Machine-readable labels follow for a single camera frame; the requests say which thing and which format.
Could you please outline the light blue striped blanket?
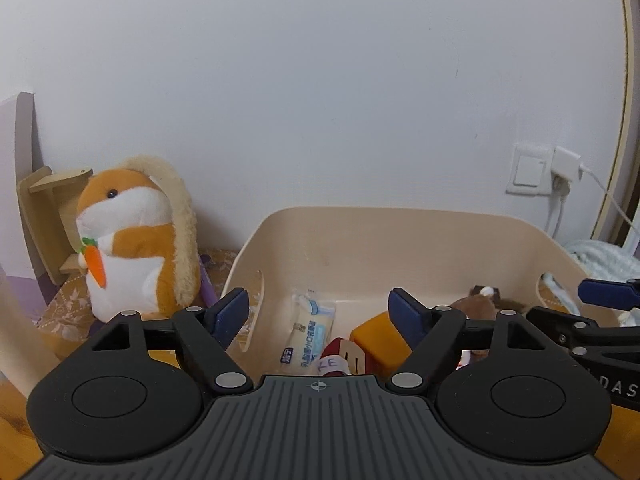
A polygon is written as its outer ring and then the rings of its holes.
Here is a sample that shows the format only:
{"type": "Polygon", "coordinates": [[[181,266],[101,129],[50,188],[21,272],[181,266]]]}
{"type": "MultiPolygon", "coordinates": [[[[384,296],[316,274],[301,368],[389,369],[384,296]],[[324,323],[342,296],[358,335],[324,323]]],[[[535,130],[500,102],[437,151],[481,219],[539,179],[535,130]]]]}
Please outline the light blue striped blanket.
{"type": "MultiPolygon", "coordinates": [[[[639,277],[639,260],[622,248],[600,240],[575,240],[565,245],[565,250],[584,270],[588,278],[626,282],[639,277]]],[[[579,314],[579,309],[570,295],[550,274],[541,277],[541,283],[555,296],[554,302],[570,314],[579,314]]]]}

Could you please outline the red white small toy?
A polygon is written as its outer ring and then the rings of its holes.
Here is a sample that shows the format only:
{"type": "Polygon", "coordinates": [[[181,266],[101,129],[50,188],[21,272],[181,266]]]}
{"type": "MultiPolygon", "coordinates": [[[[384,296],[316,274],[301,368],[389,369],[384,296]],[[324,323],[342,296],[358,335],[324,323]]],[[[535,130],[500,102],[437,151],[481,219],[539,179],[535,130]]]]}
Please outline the red white small toy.
{"type": "Polygon", "coordinates": [[[333,339],[317,362],[319,376],[352,376],[367,373],[367,355],[358,344],[344,338],[333,339]]]}

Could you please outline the brown plush toy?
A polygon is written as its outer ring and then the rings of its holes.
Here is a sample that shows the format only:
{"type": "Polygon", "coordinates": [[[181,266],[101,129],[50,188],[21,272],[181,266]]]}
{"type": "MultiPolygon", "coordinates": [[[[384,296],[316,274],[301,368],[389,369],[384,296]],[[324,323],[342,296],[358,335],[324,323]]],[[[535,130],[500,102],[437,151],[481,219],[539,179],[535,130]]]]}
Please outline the brown plush toy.
{"type": "Polygon", "coordinates": [[[468,296],[460,298],[450,304],[470,320],[493,321],[500,310],[513,310],[525,314],[529,306],[521,302],[502,298],[500,290],[488,285],[476,285],[468,296]]]}

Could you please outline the beige plastic storage bin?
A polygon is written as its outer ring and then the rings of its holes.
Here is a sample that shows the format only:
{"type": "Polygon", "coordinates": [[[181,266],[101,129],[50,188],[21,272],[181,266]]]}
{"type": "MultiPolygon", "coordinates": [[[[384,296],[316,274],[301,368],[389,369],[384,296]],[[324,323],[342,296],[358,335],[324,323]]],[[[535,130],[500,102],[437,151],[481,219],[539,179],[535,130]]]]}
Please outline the beige plastic storage bin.
{"type": "Polygon", "coordinates": [[[228,352],[250,378],[277,373],[295,320],[294,294],[335,309],[331,335],[348,337],[384,312],[390,291],[424,306],[451,304],[489,285],[541,306],[549,273],[576,300],[586,274],[544,231],[493,214],[427,209],[293,207],[258,226],[235,258],[224,290],[243,287],[253,316],[228,352]]]}

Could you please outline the clear packet white blue label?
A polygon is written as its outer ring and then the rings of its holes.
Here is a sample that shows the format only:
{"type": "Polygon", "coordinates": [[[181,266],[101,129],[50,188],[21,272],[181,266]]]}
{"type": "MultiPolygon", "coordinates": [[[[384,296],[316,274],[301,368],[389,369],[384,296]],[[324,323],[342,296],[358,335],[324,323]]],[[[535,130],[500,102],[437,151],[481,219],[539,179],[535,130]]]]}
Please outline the clear packet white blue label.
{"type": "Polygon", "coordinates": [[[279,372],[305,375],[330,342],[335,307],[321,301],[312,292],[292,296],[293,323],[280,355],[279,372]]]}

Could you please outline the wooden stand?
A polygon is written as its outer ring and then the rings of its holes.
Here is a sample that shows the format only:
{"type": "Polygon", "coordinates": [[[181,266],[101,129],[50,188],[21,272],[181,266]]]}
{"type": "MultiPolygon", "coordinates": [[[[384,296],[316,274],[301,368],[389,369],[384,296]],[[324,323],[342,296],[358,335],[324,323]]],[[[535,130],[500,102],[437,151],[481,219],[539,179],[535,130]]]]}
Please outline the wooden stand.
{"type": "Polygon", "coordinates": [[[55,174],[43,166],[17,183],[23,220],[54,284],[62,285],[70,275],[80,272],[77,204],[92,175],[91,168],[55,174]]]}

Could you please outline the white wall switch plate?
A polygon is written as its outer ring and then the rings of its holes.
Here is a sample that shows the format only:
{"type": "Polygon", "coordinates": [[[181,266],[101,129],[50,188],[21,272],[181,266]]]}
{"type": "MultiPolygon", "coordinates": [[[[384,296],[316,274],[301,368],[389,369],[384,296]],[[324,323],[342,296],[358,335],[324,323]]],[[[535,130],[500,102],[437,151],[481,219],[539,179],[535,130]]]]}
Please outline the white wall switch plate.
{"type": "Polygon", "coordinates": [[[550,145],[514,145],[506,192],[523,196],[567,196],[572,182],[551,173],[554,148],[550,145]]]}

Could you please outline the white wall charger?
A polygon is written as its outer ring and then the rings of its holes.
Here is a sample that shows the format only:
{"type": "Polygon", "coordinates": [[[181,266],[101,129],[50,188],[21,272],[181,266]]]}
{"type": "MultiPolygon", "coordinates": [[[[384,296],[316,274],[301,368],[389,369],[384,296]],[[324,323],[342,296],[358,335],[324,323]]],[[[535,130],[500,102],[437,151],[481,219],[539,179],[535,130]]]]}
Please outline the white wall charger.
{"type": "Polygon", "coordinates": [[[582,177],[582,156],[557,145],[553,151],[551,173],[567,182],[578,181],[582,177]]]}

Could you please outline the orange plush toy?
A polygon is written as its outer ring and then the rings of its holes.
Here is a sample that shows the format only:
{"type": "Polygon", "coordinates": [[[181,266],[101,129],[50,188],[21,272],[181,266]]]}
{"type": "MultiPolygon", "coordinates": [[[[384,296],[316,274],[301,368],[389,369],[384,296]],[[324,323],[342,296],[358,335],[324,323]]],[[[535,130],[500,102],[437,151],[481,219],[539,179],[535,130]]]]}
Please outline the orange plush toy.
{"type": "Polygon", "coordinates": [[[411,353],[387,312],[354,328],[349,339],[366,355],[367,371],[381,380],[390,378],[411,353]]]}

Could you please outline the orange white hamster plush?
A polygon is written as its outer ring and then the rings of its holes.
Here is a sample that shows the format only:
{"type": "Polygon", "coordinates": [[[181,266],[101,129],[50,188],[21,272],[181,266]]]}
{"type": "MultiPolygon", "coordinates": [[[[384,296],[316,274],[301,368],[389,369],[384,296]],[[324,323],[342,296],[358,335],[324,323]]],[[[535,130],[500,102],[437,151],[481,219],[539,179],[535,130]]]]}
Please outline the orange white hamster plush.
{"type": "Polygon", "coordinates": [[[165,159],[139,155],[95,174],[76,226],[93,316],[171,318],[192,306],[201,271],[192,198],[165,159]]]}

